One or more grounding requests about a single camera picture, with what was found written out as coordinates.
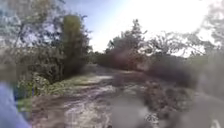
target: bush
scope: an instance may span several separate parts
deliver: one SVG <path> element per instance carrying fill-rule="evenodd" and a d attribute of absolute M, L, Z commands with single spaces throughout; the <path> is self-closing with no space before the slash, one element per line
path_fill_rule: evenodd
<path fill-rule="evenodd" d="M 119 53 L 110 51 L 98 55 L 97 64 L 122 70 L 136 70 L 137 64 L 140 62 L 141 58 L 142 56 L 140 54 L 132 50 L 126 50 Z"/>
<path fill-rule="evenodd" d="M 192 86 L 192 69 L 181 57 L 155 53 L 149 58 L 146 73 L 164 80 L 174 81 L 183 86 Z"/>

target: sunlight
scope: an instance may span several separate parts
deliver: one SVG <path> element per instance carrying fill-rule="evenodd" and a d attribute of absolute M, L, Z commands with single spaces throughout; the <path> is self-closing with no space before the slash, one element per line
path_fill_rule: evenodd
<path fill-rule="evenodd" d="M 200 27 L 207 6 L 198 0 L 132 0 L 125 10 L 149 31 L 192 32 Z"/>
<path fill-rule="evenodd" d="M 126 0 L 119 13 L 94 34 L 91 44 L 94 50 L 103 51 L 109 40 L 130 29 L 132 20 L 136 18 L 149 36 L 160 31 L 195 31 L 207 14 L 210 3 L 211 0 Z"/>

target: leafy tree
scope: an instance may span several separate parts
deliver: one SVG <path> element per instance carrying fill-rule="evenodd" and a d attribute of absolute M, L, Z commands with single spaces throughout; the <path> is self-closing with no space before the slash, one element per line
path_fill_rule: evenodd
<path fill-rule="evenodd" d="M 61 24 L 60 41 L 65 59 L 64 74 L 72 75 L 79 71 L 88 60 L 88 31 L 82 24 L 83 17 L 66 15 Z"/>

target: green foliage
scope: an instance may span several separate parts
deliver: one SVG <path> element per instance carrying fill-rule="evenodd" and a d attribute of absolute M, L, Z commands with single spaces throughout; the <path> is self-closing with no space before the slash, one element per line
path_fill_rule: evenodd
<path fill-rule="evenodd" d="M 122 32 L 121 36 L 109 42 L 105 53 L 98 55 L 97 63 L 106 67 L 135 70 L 141 61 L 138 50 L 144 41 L 143 34 L 138 20 L 134 20 L 131 30 Z"/>
<path fill-rule="evenodd" d="M 155 53 L 149 58 L 148 75 L 174 81 L 182 86 L 193 86 L 192 69 L 181 57 Z"/>
<path fill-rule="evenodd" d="M 82 19 L 75 15 L 64 17 L 61 25 L 61 44 L 65 56 L 63 59 L 64 75 L 71 76 L 78 72 L 88 61 L 88 31 L 82 25 Z"/>

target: sky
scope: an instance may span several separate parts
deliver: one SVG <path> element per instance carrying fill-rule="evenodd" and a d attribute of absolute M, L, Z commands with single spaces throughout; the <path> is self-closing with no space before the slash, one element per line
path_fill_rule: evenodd
<path fill-rule="evenodd" d="M 139 19 L 148 35 L 160 31 L 193 32 L 200 27 L 211 0 L 66 0 L 71 12 L 87 15 L 85 25 L 92 31 L 94 51 L 106 49 L 109 40 Z"/>

